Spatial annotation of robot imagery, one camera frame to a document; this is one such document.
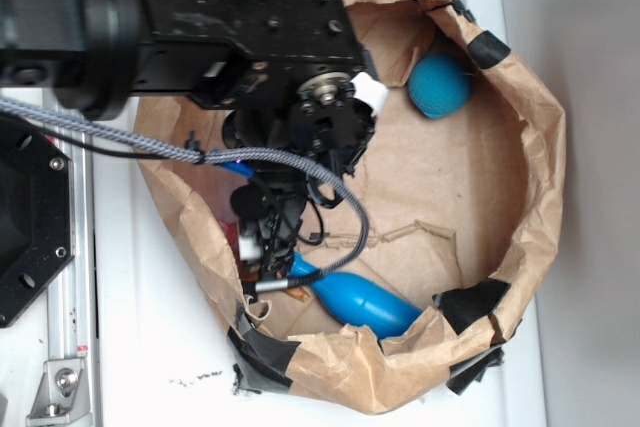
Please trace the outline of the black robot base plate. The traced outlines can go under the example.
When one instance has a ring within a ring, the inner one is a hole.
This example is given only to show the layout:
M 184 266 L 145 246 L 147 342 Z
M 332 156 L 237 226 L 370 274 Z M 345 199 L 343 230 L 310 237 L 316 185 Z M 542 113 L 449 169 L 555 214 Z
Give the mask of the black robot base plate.
M 73 257 L 71 160 L 32 124 L 1 120 L 1 326 Z

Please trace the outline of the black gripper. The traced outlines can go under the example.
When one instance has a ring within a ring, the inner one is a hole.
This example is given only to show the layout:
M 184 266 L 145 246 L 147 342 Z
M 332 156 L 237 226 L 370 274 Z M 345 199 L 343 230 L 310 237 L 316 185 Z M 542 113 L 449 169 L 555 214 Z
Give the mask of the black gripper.
M 317 76 L 303 84 L 294 102 L 276 110 L 236 110 L 224 121 L 230 149 L 265 147 L 308 157 L 343 177 L 351 175 L 374 135 L 378 80 L 361 72 Z M 312 175 L 270 161 L 246 162 L 247 185 L 233 191 L 238 218 L 239 271 L 243 280 L 272 280 L 288 274 L 298 243 L 317 245 L 325 233 L 303 237 L 302 215 L 337 207 L 342 197 L 328 194 Z

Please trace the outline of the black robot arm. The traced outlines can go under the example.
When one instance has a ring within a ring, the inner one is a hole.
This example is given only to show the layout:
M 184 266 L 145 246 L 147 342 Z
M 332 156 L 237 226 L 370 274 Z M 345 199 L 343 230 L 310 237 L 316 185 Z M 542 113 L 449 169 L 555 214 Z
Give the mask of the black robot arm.
M 1 0 L 2 85 L 50 88 L 88 132 L 131 97 L 227 112 L 221 150 L 117 141 L 247 179 L 232 200 L 261 292 L 322 277 L 297 264 L 301 216 L 353 200 L 342 178 L 375 130 L 356 84 L 373 76 L 342 0 Z

